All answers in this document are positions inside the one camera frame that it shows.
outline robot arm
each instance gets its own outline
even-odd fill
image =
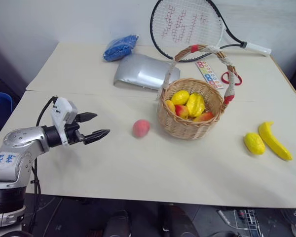
[[[51,147],[77,142],[85,145],[105,137],[110,130],[84,136],[80,122],[91,120],[94,113],[77,114],[74,104],[57,98],[52,109],[53,126],[21,128],[8,133],[0,148],[0,227],[23,220],[26,186],[35,159]]]

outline blue object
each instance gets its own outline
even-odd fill
[[[131,54],[133,48],[136,45],[138,36],[127,36],[119,39],[115,39],[108,44],[103,57],[106,61],[115,61],[123,58],[124,56]]]
[[[3,126],[13,112],[14,103],[10,95],[0,92],[0,126]]]

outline colorful card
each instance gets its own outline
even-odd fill
[[[200,60],[196,62],[196,65],[208,84],[212,85],[215,89],[223,88],[222,83],[218,80],[218,77],[214,73],[213,69],[206,61]]]

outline white grip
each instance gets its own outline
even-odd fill
[[[244,49],[263,54],[264,56],[270,55],[272,52],[272,49],[270,49],[270,48],[264,48],[262,46],[259,46],[259,45],[253,44],[253,43],[249,43],[249,42],[247,42],[247,45]]]

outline toy banana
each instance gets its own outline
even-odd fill
[[[282,159],[292,160],[292,154],[272,134],[271,125],[274,122],[264,122],[259,126],[259,134],[263,141]]]

